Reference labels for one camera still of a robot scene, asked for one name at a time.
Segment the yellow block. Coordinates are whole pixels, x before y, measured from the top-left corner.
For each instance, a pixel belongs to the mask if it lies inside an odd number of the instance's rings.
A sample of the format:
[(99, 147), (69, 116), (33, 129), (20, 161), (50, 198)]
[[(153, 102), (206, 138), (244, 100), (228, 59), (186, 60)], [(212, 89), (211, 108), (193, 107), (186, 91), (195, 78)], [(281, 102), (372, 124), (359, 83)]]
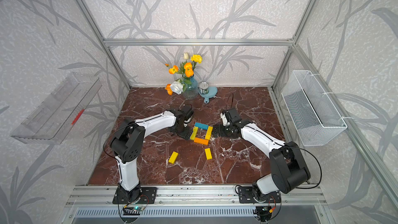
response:
[(174, 164), (176, 162), (177, 158), (178, 158), (178, 155), (179, 155), (179, 153), (173, 151), (173, 153), (171, 154), (168, 162), (171, 163), (171, 164)]
[(207, 160), (211, 160), (212, 159), (212, 154), (211, 154), (210, 148), (206, 148), (205, 149), (205, 155), (206, 155), (206, 159)]
[(191, 136), (190, 136), (190, 140), (192, 140), (192, 141), (194, 141), (195, 140), (195, 138), (196, 138), (196, 135), (197, 135), (197, 132), (198, 132), (198, 127), (194, 127), (193, 128), (193, 132), (192, 132), (192, 134), (191, 134)]
[(212, 130), (213, 130), (212, 126), (209, 126), (208, 129), (207, 129), (207, 132), (206, 132), (206, 135), (205, 135), (205, 139), (208, 140), (208, 141), (211, 139)]

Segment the teal long block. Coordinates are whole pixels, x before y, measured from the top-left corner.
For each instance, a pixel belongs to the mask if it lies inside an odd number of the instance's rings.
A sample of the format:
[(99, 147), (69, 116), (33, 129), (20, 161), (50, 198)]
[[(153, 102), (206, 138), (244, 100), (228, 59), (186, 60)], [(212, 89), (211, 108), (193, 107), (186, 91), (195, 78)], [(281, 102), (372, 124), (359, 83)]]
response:
[(198, 122), (196, 122), (194, 126), (198, 127), (199, 129), (203, 129), (203, 130), (208, 130), (208, 128), (209, 128), (208, 125), (202, 124), (202, 123), (198, 123)]

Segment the orange block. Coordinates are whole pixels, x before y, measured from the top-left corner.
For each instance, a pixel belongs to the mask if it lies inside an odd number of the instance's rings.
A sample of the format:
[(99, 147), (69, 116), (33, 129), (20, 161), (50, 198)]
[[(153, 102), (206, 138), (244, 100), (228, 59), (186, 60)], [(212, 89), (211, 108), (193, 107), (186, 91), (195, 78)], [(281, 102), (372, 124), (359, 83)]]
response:
[(194, 142), (195, 142), (195, 143), (198, 143), (198, 144), (202, 144), (202, 145), (208, 145), (209, 140), (200, 139), (200, 138), (195, 138), (195, 139), (194, 139)]

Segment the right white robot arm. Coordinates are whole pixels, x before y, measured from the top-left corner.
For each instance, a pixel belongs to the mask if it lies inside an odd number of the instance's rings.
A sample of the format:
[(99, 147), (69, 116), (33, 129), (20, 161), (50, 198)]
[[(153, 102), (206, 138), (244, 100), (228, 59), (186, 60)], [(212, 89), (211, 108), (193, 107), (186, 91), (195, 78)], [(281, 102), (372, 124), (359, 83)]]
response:
[(295, 142), (286, 143), (261, 130), (252, 120), (243, 119), (235, 108), (223, 110), (222, 123), (214, 132), (230, 139), (242, 138), (269, 158), (271, 173), (252, 184), (252, 193), (258, 201), (272, 192), (284, 194), (302, 185), (311, 178), (306, 161)]

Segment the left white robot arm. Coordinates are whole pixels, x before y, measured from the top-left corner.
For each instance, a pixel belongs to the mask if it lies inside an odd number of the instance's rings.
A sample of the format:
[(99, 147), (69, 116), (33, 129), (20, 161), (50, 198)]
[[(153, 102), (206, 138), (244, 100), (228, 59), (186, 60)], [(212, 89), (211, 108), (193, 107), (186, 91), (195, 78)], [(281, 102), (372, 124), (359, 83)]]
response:
[(125, 126), (118, 130), (110, 143), (119, 167), (121, 189), (127, 193), (138, 191), (140, 180), (137, 175), (137, 158), (141, 154), (144, 139), (162, 129), (188, 140), (193, 130), (188, 123), (193, 117), (193, 108), (185, 105), (182, 109), (166, 110), (145, 119), (124, 120)]

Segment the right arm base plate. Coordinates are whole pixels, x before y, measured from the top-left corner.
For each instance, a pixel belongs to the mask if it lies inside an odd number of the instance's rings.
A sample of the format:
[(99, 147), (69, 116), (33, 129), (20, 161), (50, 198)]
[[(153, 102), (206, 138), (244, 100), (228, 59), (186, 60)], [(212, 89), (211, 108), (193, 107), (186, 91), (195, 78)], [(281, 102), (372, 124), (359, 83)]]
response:
[(239, 196), (240, 203), (279, 204), (282, 201), (279, 191), (274, 191), (265, 195), (259, 189), (254, 189), (253, 186), (241, 185), (236, 185), (234, 190)]

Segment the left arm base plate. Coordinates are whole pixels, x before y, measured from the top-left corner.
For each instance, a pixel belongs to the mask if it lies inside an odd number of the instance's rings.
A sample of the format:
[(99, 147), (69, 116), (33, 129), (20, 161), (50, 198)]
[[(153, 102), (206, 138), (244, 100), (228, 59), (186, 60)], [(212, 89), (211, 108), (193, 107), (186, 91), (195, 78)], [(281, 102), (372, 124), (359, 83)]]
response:
[(118, 186), (113, 198), (113, 204), (154, 204), (156, 194), (157, 187), (141, 187), (138, 185), (131, 191), (126, 191), (121, 186)]

